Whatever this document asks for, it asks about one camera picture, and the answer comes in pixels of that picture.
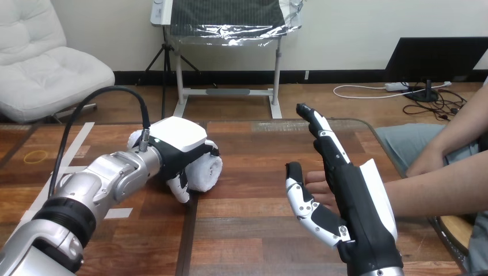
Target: tripod stand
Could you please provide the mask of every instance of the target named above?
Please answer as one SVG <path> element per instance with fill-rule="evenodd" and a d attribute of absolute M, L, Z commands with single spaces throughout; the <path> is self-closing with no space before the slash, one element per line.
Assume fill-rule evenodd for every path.
<path fill-rule="evenodd" d="M 168 40 L 166 39 L 166 29 L 165 27 L 163 27 L 163 39 L 164 39 L 164 43 L 161 45 L 161 49 L 159 50 L 159 52 L 156 54 L 156 56 L 153 58 L 153 60 L 151 61 L 151 63 L 149 64 L 149 66 L 146 68 L 146 70 L 144 71 L 143 75 L 138 79 L 138 82 L 136 83 L 136 86 L 139 86 L 139 85 L 142 85 L 143 83 L 143 80 L 144 78 L 147 76 L 147 73 L 149 72 L 149 70 L 151 69 L 151 67 L 153 66 L 153 64 L 156 62 L 156 60 L 159 58 L 159 56 L 162 54 L 162 52 L 164 51 L 164 56 L 163 56 L 163 103 L 162 103 L 162 110 L 161 110 L 161 119 L 164 119 L 165 118 L 165 104 L 166 104 L 166 80 L 167 80 L 167 72 L 170 72 L 171 73 L 171 63 L 170 63 L 170 59 L 169 59 L 169 52 L 170 51 L 173 51 L 174 52 L 174 48 L 173 46 L 171 46 L 169 43 L 168 43 Z M 195 67 L 188 59 L 186 59 L 184 56 L 180 55 L 181 59 L 186 63 L 188 64 L 193 70 L 195 70 L 195 72 L 197 72 L 197 74 L 199 74 L 201 76 L 201 71 L 198 70 L 197 67 Z M 215 82 L 213 81 L 210 81 L 213 85 L 214 88 L 217 88 L 217 85 L 215 84 Z"/>

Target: chair leg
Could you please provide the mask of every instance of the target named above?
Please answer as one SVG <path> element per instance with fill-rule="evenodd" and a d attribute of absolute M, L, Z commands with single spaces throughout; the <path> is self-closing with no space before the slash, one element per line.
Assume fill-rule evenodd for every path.
<path fill-rule="evenodd" d="M 85 112 L 87 110 L 97 110 L 97 104 L 96 103 L 90 103 L 89 105 L 85 105 L 82 109 L 81 109 L 81 112 Z M 62 111 L 62 112 L 57 112 L 57 113 L 54 113 L 53 115 L 51 115 L 54 120 L 56 120 L 57 122 L 61 123 L 61 121 L 59 119 L 63 118 L 63 117 L 66 117 L 66 116 L 70 116 L 73 114 L 73 112 L 75 111 L 76 108 L 73 108 L 73 109 L 70 109 L 70 110 L 67 110 L 67 111 Z"/>

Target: white wall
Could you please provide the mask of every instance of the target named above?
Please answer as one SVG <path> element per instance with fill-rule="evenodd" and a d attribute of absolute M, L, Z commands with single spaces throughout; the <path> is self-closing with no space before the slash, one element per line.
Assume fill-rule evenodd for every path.
<path fill-rule="evenodd" d="M 152 0 L 51 1 L 68 46 L 114 71 L 144 70 L 161 47 Z M 487 0 L 308 0 L 302 16 L 301 30 L 283 40 L 284 70 L 384 69 L 400 37 L 488 36 Z M 272 70 L 274 50 L 190 45 L 182 53 L 201 70 Z M 476 69 L 488 69 L 488 53 Z"/>

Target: computer monitor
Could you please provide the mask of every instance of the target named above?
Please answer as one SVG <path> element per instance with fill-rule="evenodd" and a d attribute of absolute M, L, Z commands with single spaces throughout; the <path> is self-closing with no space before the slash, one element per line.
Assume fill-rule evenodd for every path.
<path fill-rule="evenodd" d="M 386 82 L 424 82 L 425 91 L 406 94 L 421 102 L 436 101 L 432 81 L 466 76 L 488 50 L 488 37 L 403 37 L 386 67 Z"/>

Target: gray shorts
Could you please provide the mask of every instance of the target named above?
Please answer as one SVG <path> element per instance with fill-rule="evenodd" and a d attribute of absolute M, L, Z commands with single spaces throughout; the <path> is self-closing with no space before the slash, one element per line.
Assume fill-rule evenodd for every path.
<path fill-rule="evenodd" d="M 433 124 L 406 124 L 378 128 L 376 132 L 390 152 L 390 156 L 405 174 L 424 147 L 443 127 L 443 125 Z M 473 142 L 447 155 L 444 164 L 452 164 L 478 152 L 478 143 Z M 464 261 L 464 266 L 469 272 L 488 270 L 488 211 L 479 212 L 476 216 L 470 239 L 469 256 Z"/>

